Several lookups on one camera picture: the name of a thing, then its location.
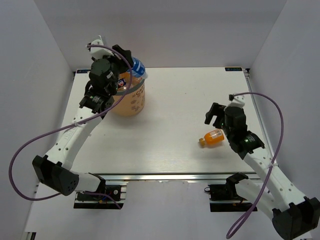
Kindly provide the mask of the clear bottle with blue label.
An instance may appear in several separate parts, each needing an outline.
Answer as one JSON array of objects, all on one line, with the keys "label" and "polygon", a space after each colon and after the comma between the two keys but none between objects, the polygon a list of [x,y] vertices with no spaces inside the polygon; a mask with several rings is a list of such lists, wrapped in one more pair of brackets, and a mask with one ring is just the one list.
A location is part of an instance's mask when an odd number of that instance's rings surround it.
[{"label": "clear bottle with blue label", "polygon": [[133,84],[137,85],[142,80],[148,78],[148,74],[146,72],[146,68],[144,64],[137,59],[136,57],[132,57],[133,67],[132,67],[132,76],[133,76]]}]

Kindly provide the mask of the orange juice bottle with barcode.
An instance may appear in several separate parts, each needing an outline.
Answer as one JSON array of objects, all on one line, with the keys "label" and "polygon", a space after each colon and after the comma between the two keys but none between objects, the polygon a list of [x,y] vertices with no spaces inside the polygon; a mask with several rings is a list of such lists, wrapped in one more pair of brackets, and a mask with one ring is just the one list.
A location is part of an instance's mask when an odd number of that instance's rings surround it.
[{"label": "orange juice bottle with barcode", "polygon": [[205,134],[204,137],[200,138],[198,143],[202,148],[213,147],[221,143],[224,139],[225,137],[223,131],[221,129],[215,129]]}]

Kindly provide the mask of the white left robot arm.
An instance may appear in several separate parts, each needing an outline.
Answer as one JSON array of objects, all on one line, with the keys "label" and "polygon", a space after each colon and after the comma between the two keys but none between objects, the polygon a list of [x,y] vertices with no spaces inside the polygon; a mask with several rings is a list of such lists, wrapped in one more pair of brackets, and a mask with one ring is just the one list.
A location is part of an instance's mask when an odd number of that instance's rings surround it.
[{"label": "white left robot arm", "polygon": [[89,172],[72,171],[81,147],[114,106],[120,74],[133,71],[130,50],[114,45],[106,51],[92,56],[89,81],[71,125],[44,156],[37,155],[32,161],[39,182],[64,196],[73,192],[88,192],[99,200],[106,193],[104,178]]}]

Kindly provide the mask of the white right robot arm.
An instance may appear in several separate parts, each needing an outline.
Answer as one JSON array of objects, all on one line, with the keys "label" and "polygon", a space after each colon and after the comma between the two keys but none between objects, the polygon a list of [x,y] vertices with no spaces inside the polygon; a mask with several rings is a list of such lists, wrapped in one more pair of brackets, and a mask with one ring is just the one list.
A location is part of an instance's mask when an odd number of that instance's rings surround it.
[{"label": "white right robot arm", "polygon": [[308,198],[294,186],[281,169],[272,163],[262,140],[248,130],[244,104],[228,106],[214,102],[205,114],[205,124],[223,130],[230,148],[248,164],[266,184],[256,207],[272,222],[278,235],[284,240],[295,239],[318,226],[320,202]]}]

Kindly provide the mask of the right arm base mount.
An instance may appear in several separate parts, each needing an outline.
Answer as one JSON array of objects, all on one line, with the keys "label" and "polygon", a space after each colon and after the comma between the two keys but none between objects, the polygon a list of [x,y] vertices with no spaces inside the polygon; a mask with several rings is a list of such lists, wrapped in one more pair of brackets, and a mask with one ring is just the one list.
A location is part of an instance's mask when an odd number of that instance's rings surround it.
[{"label": "right arm base mount", "polygon": [[249,177],[237,172],[229,176],[225,183],[209,184],[204,188],[204,192],[209,196],[209,206],[212,213],[235,213],[246,212],[252,203],[239,196],[236,191],[236,184]]}]

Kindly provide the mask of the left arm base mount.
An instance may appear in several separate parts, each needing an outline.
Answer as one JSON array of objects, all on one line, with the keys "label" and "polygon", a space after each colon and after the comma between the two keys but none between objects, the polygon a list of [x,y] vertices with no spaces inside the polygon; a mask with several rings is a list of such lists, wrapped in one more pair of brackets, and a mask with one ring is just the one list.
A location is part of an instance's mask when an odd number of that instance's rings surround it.
[{"label": "left arm base mount", "polygon": [[107,180],[103,195],[77,192],[73,208],[87,210],[120,210],[125,203],[126,193],[126,182]]}]

